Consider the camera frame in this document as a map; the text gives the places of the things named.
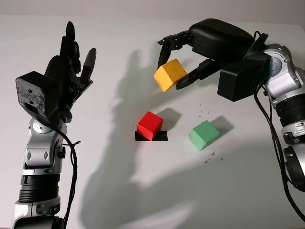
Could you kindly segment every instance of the black tape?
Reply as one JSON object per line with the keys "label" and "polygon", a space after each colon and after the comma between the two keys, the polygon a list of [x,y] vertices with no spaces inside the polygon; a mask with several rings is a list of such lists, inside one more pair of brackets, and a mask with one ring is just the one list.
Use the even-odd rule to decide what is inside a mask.
{"label": "black tape", "polygon": [[[149,141],[147,138],[143,137],[141,134],[139,134],[137,131],[134,132],[134,138],[136,141]],[[153,142],[167,142],[167,131],[159,131],[154,137]]]}

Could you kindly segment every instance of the black cable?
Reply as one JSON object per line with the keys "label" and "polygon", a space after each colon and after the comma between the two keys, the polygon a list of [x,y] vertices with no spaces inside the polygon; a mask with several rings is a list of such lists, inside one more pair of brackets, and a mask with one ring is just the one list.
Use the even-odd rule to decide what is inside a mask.
{"label": "black cable", "polygon": [[71,159],[71,163],[72,163],[72,166],[73,166],[73,175],[72,175],[72,181],[71,181],[71,188],[70,188],[67,212],[66,212],[65,217],[63,218],[64,228],[66,228],[67,227],[68,218],[69,218],[69,214],[70,214],[71,205],[72,205],[74,194],[75,194],[75,187],[76,187],[76,181],[77,181],[77,156],[76,156],[76,152],[75,152],[74,147],[75,147],[76,144],[78,144],[80,142],[76,142],[76,143],[72,144],[70,139],[62,131],[60,131],[58,129],[54,129],[54,130],[60,136],[63,137],[63,139],[67,142],[67,145],[71,149],[70,159]]}
{"label": "black cable", "polygon": [[259,90],[263,87],[263,84],[260,84],[254,94],[254,99],[258,105],[258,107],[260,108],[260,110],[262,111],[263,115],[265,116],[269,126],[270,126],[270,131],[271,131],[271,135],[272,135],[272,141],[274,144],[274,150],[276,152],[276,157],[277,160],[279,162],[279,166],[280,166],[280,170],[281,170],[281,175],[282,175],[282,182],[283,182],[283,186],[284,186],[284,191],[286,194],[286,197],[289,201],[289,203],[291,204],[291,206],[293,207],[293,209],[295,210],[295,212],[298,214],[298,216],[305,222],[305,215],[301,212],[301,210],[299,209],[299,207],[296,205],[296,203],[294,202],[290,192],[289,192],[289,187],[288,187],[288,182],[290,182],[292,185],[293,182],[289,179],[289,177],[286,174],[286,167],[285,167],[285,160],[284,160],[284,154],[282,151],[282,147],[281,147],[281,143],[279,141],[279,138],[277,136],[277,133],[275,131],[275,128],[272,124],[272,117],[269,117],[266,110],[263,108],[262,104],[260,103],[257,94],[259,92]]}
{"label": "black cable", "polygon": [[258,36],[261,36],[261,33],[259,31],[255,31],[254,33],[254,40],[256,40],[256,35],[258,34]]}
{"label": "black cable", "polygon": [[270,122],[272,123],[272,103],[269,100],[269,109],[270,109]]}

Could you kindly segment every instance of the robotic arm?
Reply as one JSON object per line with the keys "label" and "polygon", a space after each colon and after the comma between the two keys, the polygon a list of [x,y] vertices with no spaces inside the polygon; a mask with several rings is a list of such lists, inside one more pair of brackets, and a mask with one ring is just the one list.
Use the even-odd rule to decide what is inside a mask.
{"label": "robotic arm", "polygon": [[[285,46],[266,45],[267,37],[267,34],[258,31],[253,37],[226,22],[206,19],[192,25],[188,31],[159,41],[162,49],[158,67],[168,61],[171,51],[188,44],[193,52],[208,59],[181,79],[176,85],[177,90],[220,70],[220,96],[237,101],[254,95],[270,126],[286,196],[305,221],[304,214],[294,203],[288,189],[289,182],[305,192],[305,71],[294,66],[291,53]],[[257,98],[261,88],[280,117],[283,126],[281,133],[289,145],[283,150],[272,124],[272,116],[268,116]]]}
{"label": "robotic arm", "polygon": [[[50,60],[45,74],[31,72],[16,79],[19,104],[32,119],[12,229],[66,228],[77,177],[75,144],[66,136],[66,123],[71,122],[73,104],[92,84],[96,50],[89,51],[77,77],[81,71],[79,57],[74,25],[68,22],[60,55]],[[62,219],[55,215],[60,211],[58,182],[66,155],[63,140],[71,148],[73,177],[67,213]]]}

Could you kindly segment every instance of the green cube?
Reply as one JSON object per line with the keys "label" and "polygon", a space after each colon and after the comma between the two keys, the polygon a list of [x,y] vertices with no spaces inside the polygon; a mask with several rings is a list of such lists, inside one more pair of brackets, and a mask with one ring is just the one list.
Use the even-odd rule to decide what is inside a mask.
{"label": "green cube", "polygon": [[219,131],[209,121],[204,121],[189,133],[188,138],[197,149],[202,150],[216,140],[219,135]]}

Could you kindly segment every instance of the white wall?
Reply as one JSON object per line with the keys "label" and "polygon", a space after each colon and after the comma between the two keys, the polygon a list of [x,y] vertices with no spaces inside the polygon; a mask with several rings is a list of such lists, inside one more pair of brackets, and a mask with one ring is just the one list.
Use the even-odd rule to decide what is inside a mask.
{"label": "white wall", "polygon": [[305,0],[0,0],[1,14],[194,20],[215,17],[297,24],[305,29]]}
{"label": "white wall", "polygon": [[[75,25],[81,63],[91,47],[97,49],[91,77],[94,83],[73,106],[73,120],[67,125],[71,141],[81,140],[68,228],[302,228],[303,222],[285,197],[270,129],[253,98],[232,103],[218,96],[219,74],[185,90],[166,93],[153,79],[160,53],[156,41],[196,20],[76,16],[0,16],[0,83],[4,85],[0,105],[5,107],[0,112],[0,174],[6,187],[0,191],[0,227],[10,226],[20,189],[22,154],[29,140],[30,116],[17,102],[15,78],[30,71],[44,73],[50,58],[58,54],[68,20]],[[269,43],[286,45],[295,65],[305,67],[301,27],[234,24],[251,34],[265,31]],[[187,72],[203,60],[188,46],[173,52],[171,58],[177,58]],[[268,107],[267,98],[260,95]],[[174,128],[165,128],[170,140],[153,144],[134,141],[133,132],[143,114],[148,110],[164,114],[167,108],[181,114]],[[231,125],[234,128],[199,152],[186,135],[198,123],[214,123],[222,116],[228,123],[216,121],[214,125],[222,131]],[[165,121],[164,126],[173,121]],[[274,124],[280,131],[276,115]],[[60,181],[61,217],[67,207],[71,175],[67,156]],[[304,193],[291,191],[305,209]]]}

